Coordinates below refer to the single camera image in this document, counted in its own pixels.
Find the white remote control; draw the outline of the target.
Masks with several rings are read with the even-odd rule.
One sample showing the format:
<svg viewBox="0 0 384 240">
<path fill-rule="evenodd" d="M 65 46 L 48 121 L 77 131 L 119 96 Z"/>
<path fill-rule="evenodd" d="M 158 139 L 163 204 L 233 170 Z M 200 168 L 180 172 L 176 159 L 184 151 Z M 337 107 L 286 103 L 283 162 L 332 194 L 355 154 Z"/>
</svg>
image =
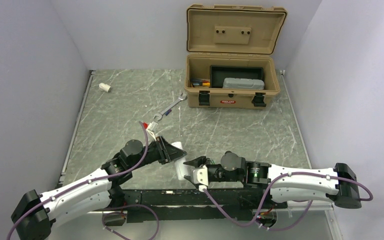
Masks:
<svg viewBox="0 0 384 240">
<path fill-rule="evenodd" d="M 183 150 L 183 145 L 180 141 L 173 142 L 172 145 L 178 149 Z M 186 158 L 182 157 L 174 162 L 176 175 L 179 181 L 185 181 L 185 176 L 187 176 L 189 173 L 188 166 L 184 164 L 185 161 Z"/>
</svg>

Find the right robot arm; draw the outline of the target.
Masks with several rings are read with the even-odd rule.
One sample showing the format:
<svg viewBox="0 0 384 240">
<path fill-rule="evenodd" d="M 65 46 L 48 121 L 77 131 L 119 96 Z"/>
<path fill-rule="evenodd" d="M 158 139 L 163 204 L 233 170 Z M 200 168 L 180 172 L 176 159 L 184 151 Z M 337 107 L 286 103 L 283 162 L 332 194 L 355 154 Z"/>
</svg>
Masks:
<svg viewBox="0 0 384 240">
<path fill-rule="evenodd" d="M 276 164 L 247 161 L 227 151 L 220 163 L 213 164 L 206 156 L 174 163 L 177 178 L 187 180 L 199 191 L 213 182 L 240 182 L 244 188 L 257 188 L 256 203 L 267 208 L 273 202 L 304 202 L 309 200 L 334 203 L 344 209 L 361 208 L 362 199 L 357 176 L 345 163 L 323 169 L 301 169 Z"/>
</svg>

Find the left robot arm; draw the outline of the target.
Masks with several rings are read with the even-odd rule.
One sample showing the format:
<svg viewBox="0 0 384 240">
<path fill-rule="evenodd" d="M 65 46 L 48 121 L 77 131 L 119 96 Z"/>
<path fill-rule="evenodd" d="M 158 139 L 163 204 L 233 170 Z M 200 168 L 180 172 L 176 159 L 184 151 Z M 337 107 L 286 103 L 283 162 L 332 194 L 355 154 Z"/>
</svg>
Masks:
<svg viewBox="0 0 384 240">
<path fill-rule="evenodd" d="M 178 142 L 171 144 L 162 136 L 145 144 L 130 140 L 113 158 L 81 179 L 43 193 L 26 192 L 11 215 L 13 227 L 7 238 L 17 232 L 21 240 L 44 240 L 52 227 L 88 212 L 117 210 L 126 203 L 121 185 L 133 177 L 133 170 L 154 162 L 164 165 L 186 155 Z"/>
</svg>

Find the silver open-end wrench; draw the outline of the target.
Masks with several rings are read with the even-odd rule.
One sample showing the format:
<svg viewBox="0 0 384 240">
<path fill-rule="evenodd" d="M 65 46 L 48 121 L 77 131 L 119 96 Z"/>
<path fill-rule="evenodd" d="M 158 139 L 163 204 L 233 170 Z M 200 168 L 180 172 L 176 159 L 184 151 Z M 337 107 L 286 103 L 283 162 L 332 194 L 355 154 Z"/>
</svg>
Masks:
<svg viewBox="0 0 384 240">
<path fill-rule="evenodd" d="M 156 122 L 159 122 L 166 115 L 167 112 L 169 112 L 174 106 L 176 106 L 178 103 L 186 100 L 187 98 L 188 98 L 187 94 L 183 92 L 182 94 L 180 94 L 177 97 L 177 99 L 175 99 L 172 103 L 170 103 L 166 108 L 164 108 L 160 112 L 157 112 L 153 116 L 153 120 Z"/>
</svg>

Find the colourful tools in toolbox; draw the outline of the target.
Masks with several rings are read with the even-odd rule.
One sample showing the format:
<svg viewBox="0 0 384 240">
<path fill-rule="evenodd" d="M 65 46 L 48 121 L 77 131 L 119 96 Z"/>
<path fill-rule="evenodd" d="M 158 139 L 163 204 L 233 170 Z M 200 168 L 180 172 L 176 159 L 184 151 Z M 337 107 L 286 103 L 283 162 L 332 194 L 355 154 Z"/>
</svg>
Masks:
<svg viewBox="0 0 384 240">
<path fill-rule="evenodd" d="M 190 84 L 193 88 L 210 87 L 211 83 L 207 79 L 192 78 Z"/>
</svg>

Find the white plastic tube piece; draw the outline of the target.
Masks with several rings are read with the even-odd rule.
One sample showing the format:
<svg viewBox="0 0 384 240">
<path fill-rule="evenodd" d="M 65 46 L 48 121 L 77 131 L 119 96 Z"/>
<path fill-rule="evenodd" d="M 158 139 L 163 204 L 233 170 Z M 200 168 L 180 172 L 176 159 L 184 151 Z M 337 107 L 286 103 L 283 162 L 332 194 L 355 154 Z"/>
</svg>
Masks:
<svg viewBox="0 0 384 240">
<path fill-rule="evenodd" d="M 103 83 L 103 82 L 100 83 L 98 85 L 98 87 L 99 87 L 100 90 L 102 90 L 102 91 L 104 91 L 106 93 L 109 93 L 111 91 L 111 89 L 112 89 L 112 87 L 110 85 L 108 85 L 106 83 Z"/>
</svg>

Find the black tray in toolbox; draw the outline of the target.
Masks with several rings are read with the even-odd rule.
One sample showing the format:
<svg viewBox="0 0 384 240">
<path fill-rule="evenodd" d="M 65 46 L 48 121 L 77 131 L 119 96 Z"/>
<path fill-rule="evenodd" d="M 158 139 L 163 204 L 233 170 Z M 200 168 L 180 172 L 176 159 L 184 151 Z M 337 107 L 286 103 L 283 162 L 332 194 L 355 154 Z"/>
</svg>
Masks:
<svg viewBox="0 0 384 240">
<path fill-rule="evenodd" d="M 265 73 L 262 67 L 211 65 L 209 71 L 210 86 L 212 88 L 222 88 L 225 78 L 244 78 L 265 81 Z"/>
</svg>

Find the grey plastic case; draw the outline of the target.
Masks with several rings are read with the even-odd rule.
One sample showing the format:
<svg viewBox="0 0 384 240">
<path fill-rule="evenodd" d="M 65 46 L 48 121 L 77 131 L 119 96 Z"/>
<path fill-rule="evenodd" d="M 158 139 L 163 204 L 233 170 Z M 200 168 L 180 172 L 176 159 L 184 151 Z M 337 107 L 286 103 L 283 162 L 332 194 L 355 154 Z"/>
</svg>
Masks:
<svg viewBox="0 0 384 240">
<path fill-rule="evenodd" d="M 261 79 L 228 77 L 224 79 L 222 87 L 225 89 L 263 90 L 265 83 Z"/>
</svg>

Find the tan plastic toolbox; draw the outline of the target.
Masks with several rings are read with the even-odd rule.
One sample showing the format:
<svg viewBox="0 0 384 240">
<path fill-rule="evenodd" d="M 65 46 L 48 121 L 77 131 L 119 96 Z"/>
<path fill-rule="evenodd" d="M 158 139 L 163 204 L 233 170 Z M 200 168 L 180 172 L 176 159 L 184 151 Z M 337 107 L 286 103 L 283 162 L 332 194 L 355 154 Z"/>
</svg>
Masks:
<svg viewBox="0 0 384 240">
<path fill-rule="evenodd" d="M 283 7 L 193 4 L 186 11 L 184 90 L 191 108 L 266 108 L 280 93 L 274 60 L 288 12 Z M 262 67 L 264 89 L 192 87 L 210 82 L 210 66 Z"/>
</svg>

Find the aluminium frame rail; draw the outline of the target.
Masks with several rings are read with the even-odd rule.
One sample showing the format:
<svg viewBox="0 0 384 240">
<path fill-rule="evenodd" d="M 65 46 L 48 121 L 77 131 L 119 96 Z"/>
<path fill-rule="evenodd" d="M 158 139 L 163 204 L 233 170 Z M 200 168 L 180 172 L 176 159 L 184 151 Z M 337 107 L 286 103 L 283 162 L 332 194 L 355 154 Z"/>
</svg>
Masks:
<svg viewBox="0 0 384 240">
<path fill-rule="evenodd" d="M 50 219 L 56 219 L 61 215 L 77 218 L 91 211 L 114 210 L 127 205 L 137 208 L 139 204 L 159 211 L 174 210 L 179 214 L 186 214 L 213 208 L 215 205 L 210 197 L 213 197 L 222 207 L 234 210 L 255 210 L 259 204 L 262 205 L 262 209 L 270 207 L 285 209 L 288 206 L 286 194 L 277 188 L 268 191 L 265 199 L 262 199 L 264 190 L 257 188 L 214 188 L 209 189 L 208 194 L 196 189 L 121 189 L 119 187 L 99 193 L 87 193 L 81 189 L 69 193 L 62 192 L 60 188 L 42 195 L 41 201 L 49 200 L 43 207 Z"/>
</svg>

